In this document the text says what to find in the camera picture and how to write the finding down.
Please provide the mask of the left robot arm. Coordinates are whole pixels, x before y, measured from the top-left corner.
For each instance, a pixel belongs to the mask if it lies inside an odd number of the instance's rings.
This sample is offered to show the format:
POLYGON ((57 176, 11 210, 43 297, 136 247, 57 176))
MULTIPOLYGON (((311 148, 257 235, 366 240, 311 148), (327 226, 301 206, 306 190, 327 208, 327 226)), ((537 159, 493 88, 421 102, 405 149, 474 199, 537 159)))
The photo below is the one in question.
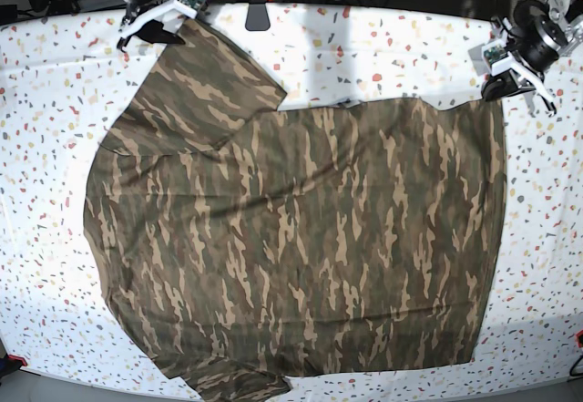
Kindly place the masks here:
POLYGON ((582 44, 582 0, 520 0, 512 19, 496 16, 491 25, 491 40, 480 49, 488 74, 482 98, 534 94, 556 115, 545 75, 582 44))

